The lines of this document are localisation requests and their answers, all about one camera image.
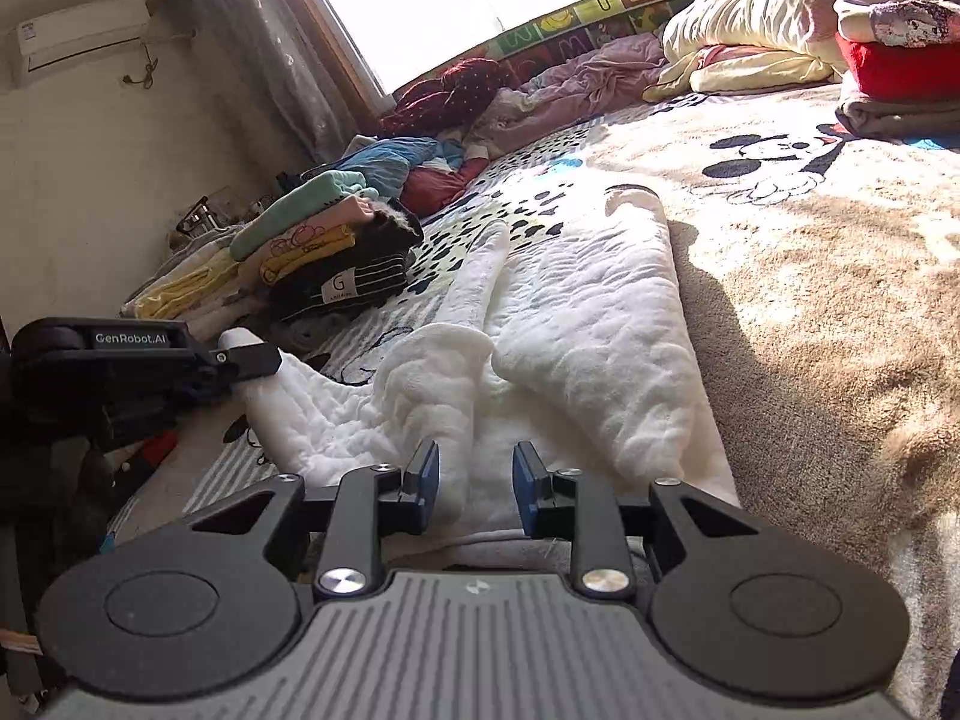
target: white wall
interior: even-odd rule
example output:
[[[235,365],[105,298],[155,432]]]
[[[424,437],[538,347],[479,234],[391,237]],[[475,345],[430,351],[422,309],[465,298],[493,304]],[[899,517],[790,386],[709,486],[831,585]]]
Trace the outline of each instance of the white wall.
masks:
[[[245,158],[194,67],[166,43],[152,89],[141,49],[0,91],[0,316],[8,333],[50,314],[113,316],[169,253],[203,194],[274,188]]]

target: beige fleece blanket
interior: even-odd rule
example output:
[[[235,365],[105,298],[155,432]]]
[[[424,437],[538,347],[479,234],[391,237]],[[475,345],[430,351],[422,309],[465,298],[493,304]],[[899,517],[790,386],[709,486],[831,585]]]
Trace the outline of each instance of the beige fleece blanket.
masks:
[[[851,139],[836,96],[628,110],[587,163],[664,201],[744,507],[894,583],[893,693],[931,718],[960,646],[960,153]]]

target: metal screw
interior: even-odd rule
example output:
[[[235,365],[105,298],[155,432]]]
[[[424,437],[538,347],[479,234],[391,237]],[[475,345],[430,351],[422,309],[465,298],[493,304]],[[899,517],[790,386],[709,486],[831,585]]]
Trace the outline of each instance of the metal screw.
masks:
[[[581,577],[584,587],[593,592],[613,593],[627,589],[630,578],[615,568],[594,568]]]
[[[337,595],[359,592],[367,586],[367,577],[355,568],[331,568],[320,576],[320,587]]]

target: yellow towel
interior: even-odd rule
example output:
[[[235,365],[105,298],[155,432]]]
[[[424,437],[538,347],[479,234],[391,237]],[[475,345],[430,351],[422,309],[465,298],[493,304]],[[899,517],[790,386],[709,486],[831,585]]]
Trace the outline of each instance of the yellow towel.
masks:
[[[355,243],[353,230],[348,224],[341,224],[302,247],[292,248],[264,260],[260,266],[260,278],[264,284],[272,286],[297,268],[343,251]]]
[[[230,250],[224,248],[195,271],[136,298],[134,315],[138,319],[175,319],[226,284],[238,267]]]

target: curtain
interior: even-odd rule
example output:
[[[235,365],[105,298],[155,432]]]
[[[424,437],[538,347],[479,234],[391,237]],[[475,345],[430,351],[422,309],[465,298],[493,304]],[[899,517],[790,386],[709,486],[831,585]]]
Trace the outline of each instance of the curtain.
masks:
[[[286,0],[191,0],[200,25],[267,95],[318,163],[337,159],[357,133],[337,84]]]

